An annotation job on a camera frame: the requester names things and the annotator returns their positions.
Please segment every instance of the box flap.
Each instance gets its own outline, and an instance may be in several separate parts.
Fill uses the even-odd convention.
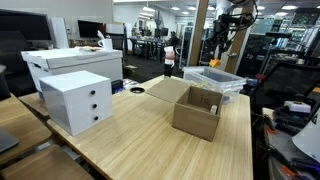
[[[181,80],[165,78],[147,90],[146,93],[165,101],[175,103],[189,89],[189,87],[188,83]]]

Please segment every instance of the floor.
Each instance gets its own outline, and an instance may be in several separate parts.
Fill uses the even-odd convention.
[[[164,73],[164,60],[160,63],[155,59],[145,59],[143,56],[128,55],[125,58],[125,65],[132,65],[137,67],[135,72],[130,75],[125,75],[124,78],[128,78],[139,83],[143,83],[150,79],[162,76]],[[183,77],[183,71],[179,69],[178,61],[175,62],[172,76]]]

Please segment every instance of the cardboard box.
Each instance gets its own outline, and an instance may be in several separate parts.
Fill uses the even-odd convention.
[[[212,141],[220,120],[223,95],[180,80],[166,78],[147,91],[148,94],[175,103],[172,126]],[[210,112],[216,105],[217,112]]]

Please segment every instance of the clear plastic container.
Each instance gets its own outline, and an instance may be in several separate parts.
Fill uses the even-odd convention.
[[[224,94],[224,104],[237,100],[246,79],[207,66],[183,68],[183,79],[190,84]]]

